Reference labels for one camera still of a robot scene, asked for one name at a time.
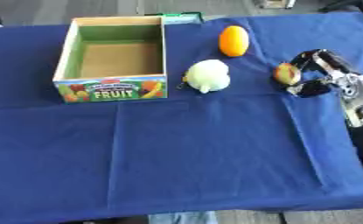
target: orange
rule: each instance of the orange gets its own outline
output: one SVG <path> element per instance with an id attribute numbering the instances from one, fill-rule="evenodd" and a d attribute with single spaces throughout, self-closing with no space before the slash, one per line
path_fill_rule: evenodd
<path id="1" fill-rule="evenodd" d="M 151 90 L 154 89 L 154 87 L 156 86 L 156 84 L 157 84 L 157 81 L 154 81 L 154 80 L 146 80 L 146 81 L 143 82 L 142 88 L 151 91 Z"/>
<path id="2" fill-rule="evenodd" d="M 227 56 L 239 57 L 249 48 L 249 35 L 244 28 L 230 25 L 220 34 L 219 45 Z"/>

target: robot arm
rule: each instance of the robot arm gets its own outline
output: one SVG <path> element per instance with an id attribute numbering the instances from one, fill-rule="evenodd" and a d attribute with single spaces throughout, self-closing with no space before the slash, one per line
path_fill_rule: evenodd
<path id="1" fill-rule="evenodd" d="M 324 76 L 315 80 L 298 81 L 292 85 L 282 82 L 287 92 L 299 97 L 312 97 L 335 89 L 348 126 L 363 126 L 363 75 L 353 71 L 338 55 L 325 49 L 302 52 L 290 65 L 296 73 L 293 75 L 301 76 L 303 72 L 310 70 L 319 71 Z M 281 75 L 282 71 L 278 68 L 275 77 Z"/>

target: fruit illustration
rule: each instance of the fruit illustration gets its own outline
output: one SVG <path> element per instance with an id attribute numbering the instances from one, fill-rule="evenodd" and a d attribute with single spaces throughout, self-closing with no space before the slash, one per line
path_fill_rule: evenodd
<path id="1" fill-rule="evenodd" d="M 86 91 L 78 91 L 76 95 L 80 98 L 88 97 L 88 92 Z"/>
<path id="2" fill-rule="evenodd" d="M 162 88 L 162 82 L 157 82 L 155 87 L 148 93 L 142 96 L 142 98 L 151 98 L 157 94 L 157 92 L 161 91 Z"/>
<path id="3" fill-rule="evenodd" d="M 244 28 L 230 25 L 220 34 L 219 46 L 227 56 L 239 57 L 249 48 L 249 35 Z"/>
<path id="4" fill-rule="evenodd" d="M 66 84 L 59 84 L 59 92 L 61 95 L 73 94 L 73 90 Z"/>
<path id="5" fill-rule="evenodd" d="M 139 89 L 139 91 L 137 91 L 137 94 L 139 96 L 144 96 L 144 95 L 148 94 L 149 92 L 150 92 L 149 90 L 141 88 L 141 89 Z"/>
<path id="6" fill-rule="evenodd" d="M 78 96 L 76 96 L 75 94 L 66 94 L 64 95 L 64 99 L 66 100 L 66 102 L 76 102 L 78 101 Z"/>
<path id="7" fill-rule="evenodd" d="M 112 79 L 112 80 L 101 80 L 101 84 L 113 84 L 113 83 L 120 83 L 119 80 L 117 79 Z"/>
<path id="8" fill-rule="evenodd" d="M 156 84 L 158 84 L 158 82 L 155 80 L 146 80 L 143 82 L 142 88 L 152 91 L 155 88 Z"/>
<path id="9" fill-rule="evenodd" d="M 155 96 L 157 96 L 157 97 L 162 97 L 162 96 L 164 96 L 164 92 L 159 91 L 159 92 L 157 92 L 157 93 L 155 94 Z"/>
<path id="10" fill-rule="evenodd" d="M 72 84 L 71 86 L 69 86 L 75 93 L 78 91 L 84 91 L 85 90 L 85 86 L 83 86 L 83 84 Z"/>

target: stuffed animal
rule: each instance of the stuffed animal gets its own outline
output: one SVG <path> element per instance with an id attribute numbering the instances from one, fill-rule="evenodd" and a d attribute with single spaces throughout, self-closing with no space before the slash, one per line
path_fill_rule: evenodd
<path id="1" fill-rule="evenodd" d="M 230 84 L 228 66 L 218 59 L 203 60 L 188 69 L 183 81 L 202 94 L 218 91 Z"/>

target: cardboard box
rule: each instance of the cardboard box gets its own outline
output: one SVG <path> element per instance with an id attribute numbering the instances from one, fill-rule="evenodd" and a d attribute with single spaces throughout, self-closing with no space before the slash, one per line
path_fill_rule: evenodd
<path id="1" fill-rule="evenodd" d="M 167 96 L 162 17 L 83 17 L 71 23 L 53 82 L 65 102 Z"/>

